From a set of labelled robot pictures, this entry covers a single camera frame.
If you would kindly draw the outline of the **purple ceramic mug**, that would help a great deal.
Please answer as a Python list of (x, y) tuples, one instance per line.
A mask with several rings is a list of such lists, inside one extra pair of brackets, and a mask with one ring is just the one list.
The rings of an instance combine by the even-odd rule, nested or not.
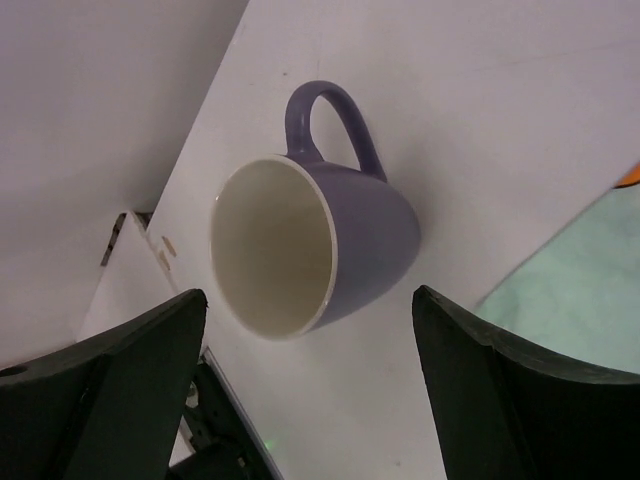
[[(326, 161), (311, 133), (318, 99), (335, 110), (357, 168)], [(417, 215), (386, 177), (360, 110), (340, 86), (299, 86), (285, 110), (287, 151), (239, 167), (214, 202), (213, 275), (236, 320), (284, 340), (340, 320), (390, 290), (420, 247)]]

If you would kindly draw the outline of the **green cartoon placemat cloth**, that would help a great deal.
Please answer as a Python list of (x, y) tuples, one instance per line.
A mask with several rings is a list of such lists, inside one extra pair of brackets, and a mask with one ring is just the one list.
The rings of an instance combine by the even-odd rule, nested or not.
[(631, 170), (475, 312), (558, 353), (638, 372), (639, 171)]

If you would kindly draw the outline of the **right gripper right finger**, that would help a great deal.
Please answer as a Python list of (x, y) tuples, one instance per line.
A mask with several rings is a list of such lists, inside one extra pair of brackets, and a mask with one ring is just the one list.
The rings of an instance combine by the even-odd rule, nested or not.
[(412, 318), (448, 478), (638, 478), (638, 375), (544, 348), (427, 286)]

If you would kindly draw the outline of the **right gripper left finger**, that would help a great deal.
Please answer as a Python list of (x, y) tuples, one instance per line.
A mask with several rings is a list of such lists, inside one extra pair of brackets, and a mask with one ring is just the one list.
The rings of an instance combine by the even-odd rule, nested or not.
[(4, 479), (162, 479), (200, 354), (207, 299), (187, 290), (1, 372)]

